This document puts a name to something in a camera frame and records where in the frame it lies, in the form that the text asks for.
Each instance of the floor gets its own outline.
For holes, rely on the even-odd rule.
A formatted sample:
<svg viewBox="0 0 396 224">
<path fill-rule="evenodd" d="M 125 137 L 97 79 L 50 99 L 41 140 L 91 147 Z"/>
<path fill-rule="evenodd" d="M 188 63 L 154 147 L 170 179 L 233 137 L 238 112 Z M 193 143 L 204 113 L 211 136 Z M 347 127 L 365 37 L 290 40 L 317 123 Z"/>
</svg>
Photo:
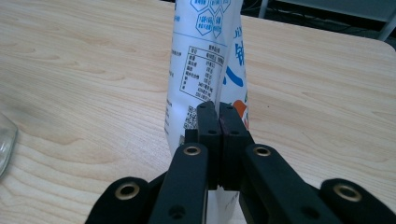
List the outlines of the floor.
<svg viewBox="0 0 396 224">
<path fill-rule="evenodd" d="M 261 0 L 244 0 L 241 14 L 258 17 L 261 3 Z M 381 21 L 370 21 L 309 7 L 299 7 L 292 4 L 280 3 L 274 0 L 269 0 L 264 18 L 270 21 L 282 21 L 285 23 L 372 39 L 378 37 L 379 31 L 384 25 L 384 22 Z M 385 42 L 396 49 L 396 31 L 393 31 Z"/>
</svg>

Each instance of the clear glass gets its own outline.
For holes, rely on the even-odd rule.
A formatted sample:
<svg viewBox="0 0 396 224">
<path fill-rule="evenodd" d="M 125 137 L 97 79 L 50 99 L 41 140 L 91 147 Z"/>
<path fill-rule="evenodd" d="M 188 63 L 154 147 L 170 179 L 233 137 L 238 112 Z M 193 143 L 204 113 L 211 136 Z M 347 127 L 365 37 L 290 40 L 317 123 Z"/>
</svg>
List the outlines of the clear glass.
<svg viewBox="0 0 396 224">
<path fill-rule="evenodd" d="M 7 169 L 17 134 L 17 126 L 0 113 L 0 177 Z"/>
</svg>

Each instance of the light wood grain surface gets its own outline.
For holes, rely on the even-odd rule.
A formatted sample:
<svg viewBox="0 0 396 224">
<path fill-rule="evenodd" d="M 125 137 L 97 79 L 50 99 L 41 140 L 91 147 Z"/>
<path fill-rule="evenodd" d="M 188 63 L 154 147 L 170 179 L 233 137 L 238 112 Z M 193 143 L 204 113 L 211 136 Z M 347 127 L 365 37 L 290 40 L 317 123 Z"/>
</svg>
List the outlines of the light wood grain surface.
<svg viewBox="0 0 396 224">
<path fill-rule="evenodd" d="M 0 223 L 83 223 L 113 181 L 150 181 L 173 7 L 158 0 L 0 3 L 0 111 L 20 130 Z M 385 43 L 243 18 L 250 131 L 309 184 L 342 177 L 396 210 L 396 53 Z M 244 223 L 239 208 L 231 223 Z"/>
</svg>

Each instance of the white carton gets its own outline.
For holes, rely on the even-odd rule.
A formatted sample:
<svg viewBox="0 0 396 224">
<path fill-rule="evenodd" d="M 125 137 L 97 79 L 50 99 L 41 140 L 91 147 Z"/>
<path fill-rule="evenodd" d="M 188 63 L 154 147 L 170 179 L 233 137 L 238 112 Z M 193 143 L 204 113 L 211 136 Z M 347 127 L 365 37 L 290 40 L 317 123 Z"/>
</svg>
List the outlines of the white carton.
<svg viewBox="0 0 396 224">
<path fill-rule="evenodd" d="M 196 128 L 196 106 L 234 105 L 248 127 L 242 0 L 178 0 L 175 4 L 165 132 L 172 155 Z M 237 193 L 209 191 L 207 223 L 226 223 Z"/>
</svg>

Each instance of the nutrition facts label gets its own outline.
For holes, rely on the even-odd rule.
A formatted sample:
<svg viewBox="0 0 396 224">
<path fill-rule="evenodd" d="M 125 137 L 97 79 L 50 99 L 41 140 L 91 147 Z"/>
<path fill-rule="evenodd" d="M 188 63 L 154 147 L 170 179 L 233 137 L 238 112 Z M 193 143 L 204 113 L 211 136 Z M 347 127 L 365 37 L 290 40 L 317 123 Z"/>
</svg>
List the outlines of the nutrition facts label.
<svg viewBox="0 0 396 224">
<path fill-rule="evenodd" d="M 219 48 L 210 46 L 208 49 L 189 47 L 180 90 L 202 101 L 212 96 L 224 58 L 219 55 Z"/>
</svg>

